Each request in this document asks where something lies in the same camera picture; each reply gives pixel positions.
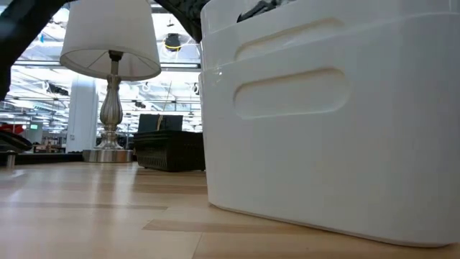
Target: black storage crate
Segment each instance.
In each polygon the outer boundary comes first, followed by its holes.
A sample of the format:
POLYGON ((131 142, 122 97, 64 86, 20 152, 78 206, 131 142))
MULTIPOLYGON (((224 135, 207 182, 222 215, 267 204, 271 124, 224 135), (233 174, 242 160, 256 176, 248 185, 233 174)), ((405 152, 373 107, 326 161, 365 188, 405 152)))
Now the black storage crate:
POLYGON ((137 162, 145 168, 179 172, 205 170, 203 133, 157 131, 134 134, 137 162))

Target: white plastic bin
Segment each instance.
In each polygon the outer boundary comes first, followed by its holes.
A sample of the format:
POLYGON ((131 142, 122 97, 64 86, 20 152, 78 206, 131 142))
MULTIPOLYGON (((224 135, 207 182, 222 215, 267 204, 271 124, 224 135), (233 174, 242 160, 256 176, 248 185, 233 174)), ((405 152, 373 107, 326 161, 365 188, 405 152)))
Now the white plastic bin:
POLYGON ((400 245, 460 241, 458 5, 298 0, 229 24, 238 11, 211 1, 203 27, 225 22, 203 38, 209 201, 400 245))

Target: silver lamp base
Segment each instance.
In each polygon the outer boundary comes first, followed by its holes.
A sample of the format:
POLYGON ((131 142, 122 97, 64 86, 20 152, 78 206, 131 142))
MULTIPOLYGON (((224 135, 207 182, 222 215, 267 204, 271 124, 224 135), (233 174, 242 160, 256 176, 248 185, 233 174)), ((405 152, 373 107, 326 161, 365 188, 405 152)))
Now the silver lamp base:
POLYGON ((87 163, 130 163, 132 150, 84 150, 83 159, 87 163))

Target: white column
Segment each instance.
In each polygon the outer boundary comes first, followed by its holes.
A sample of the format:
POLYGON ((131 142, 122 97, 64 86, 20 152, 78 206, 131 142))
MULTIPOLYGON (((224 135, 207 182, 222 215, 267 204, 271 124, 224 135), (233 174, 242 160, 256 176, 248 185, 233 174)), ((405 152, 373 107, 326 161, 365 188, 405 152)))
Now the white column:
POLYGON ((76 75, 70 93, 67 153, 90 150, 96 146, 98 102, 96 79, 76 75))

